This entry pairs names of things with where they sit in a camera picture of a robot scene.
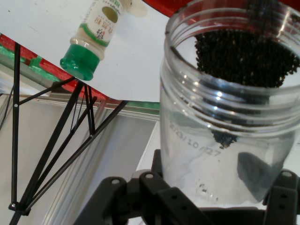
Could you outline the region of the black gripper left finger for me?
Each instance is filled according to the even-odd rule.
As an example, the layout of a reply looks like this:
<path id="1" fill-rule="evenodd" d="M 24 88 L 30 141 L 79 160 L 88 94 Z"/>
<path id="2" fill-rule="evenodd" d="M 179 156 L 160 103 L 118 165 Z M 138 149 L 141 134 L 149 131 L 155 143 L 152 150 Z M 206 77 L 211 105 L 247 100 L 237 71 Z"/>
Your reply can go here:
<path id="1" fill-rule="evenodd" d="M 155 150 L 150 170 L 130 181 L 101 181 L 75 220 L 76 225 L 126 225 L 141 217 L 147 225 L 209 225 L 206 217 L 178 188 L 163 179 L 161 151 Z"/>

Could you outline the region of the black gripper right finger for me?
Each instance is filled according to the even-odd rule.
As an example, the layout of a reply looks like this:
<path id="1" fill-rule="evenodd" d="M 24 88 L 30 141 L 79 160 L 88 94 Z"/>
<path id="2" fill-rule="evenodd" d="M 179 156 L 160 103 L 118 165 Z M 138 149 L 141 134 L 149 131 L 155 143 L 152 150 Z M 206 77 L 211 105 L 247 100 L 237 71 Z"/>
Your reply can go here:
<path id="1" fill-rule="evenodd" d="M 266 200 L 264 225 L 295 225 L 300 213 L 300 178 L 283 169 Z"/>

